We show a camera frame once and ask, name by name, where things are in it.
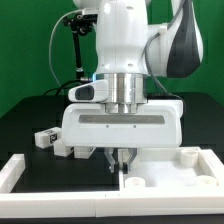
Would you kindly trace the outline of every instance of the black table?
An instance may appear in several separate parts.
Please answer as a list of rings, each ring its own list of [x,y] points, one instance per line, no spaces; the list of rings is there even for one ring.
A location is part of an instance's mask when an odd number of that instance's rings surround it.
[[[224,160],[224,107],[201,93],[178,93],[186,102],[181,120],[182,146],[212,149]],[[63,96],[23,99],[0,119],[0,168],[12,154],[25,154],[26,170],[13,192],[62,192],[118,190],[118,177],[111,174],[103,149],[89,160],[54,156],[52,147],[35,146],[34,133],[60,127],[68,100]],[[0,223],[224,223],[224,215],[149,216],[0,220]]]

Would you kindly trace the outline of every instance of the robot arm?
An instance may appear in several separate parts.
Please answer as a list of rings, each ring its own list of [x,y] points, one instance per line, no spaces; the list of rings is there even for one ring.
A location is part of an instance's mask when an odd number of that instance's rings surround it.
[[[83,18],[86,12],[98,13],[98,66],[95,82],[69,91],[74,104],[64,113],[64,144],[104,147],[111,167],[108,149],[128,148],[133,161],[138,148],[178,147],[183,102],[148,100],[145,80],[148,75],[187,77],[200,65],[202,40],[191,0],[172,0],[174,19],[162,25],[148,25],[150,1],[74,2],[80,8],[99,7],[83,10]]]
[[[174,19],[169,24],[161,25],[147,24],[146,5],[150,0],[73,1],[78,8],[100,8],[96,74],[148,74],[148,63],[156,76],[183,78],[191,75],[202,61],[203,44],[192,0],[171,0]],[[145,61],[146,42],[155,34],[159,35],[147,46]]]

